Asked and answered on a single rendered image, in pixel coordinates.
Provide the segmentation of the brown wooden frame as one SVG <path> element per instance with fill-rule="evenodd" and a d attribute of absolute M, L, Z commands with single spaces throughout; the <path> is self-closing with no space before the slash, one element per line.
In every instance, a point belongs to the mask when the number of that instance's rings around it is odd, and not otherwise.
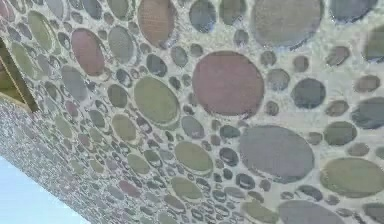
<path fill-rule="evenodd" d="M 0 98 L 7 99 L 28 112 L 36 112 L 38 110 L 38 105 L 2 38 L 0 38 Z"/>

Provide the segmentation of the bed with coloured circles cover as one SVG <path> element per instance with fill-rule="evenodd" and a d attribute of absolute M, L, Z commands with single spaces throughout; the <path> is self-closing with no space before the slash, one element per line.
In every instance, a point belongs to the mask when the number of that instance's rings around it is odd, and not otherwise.
<path fill-rule="evenodd" d="M 384 0 L 0 0 L 38 110 L 0 156 L 90 224 L 384 224 Z"/>

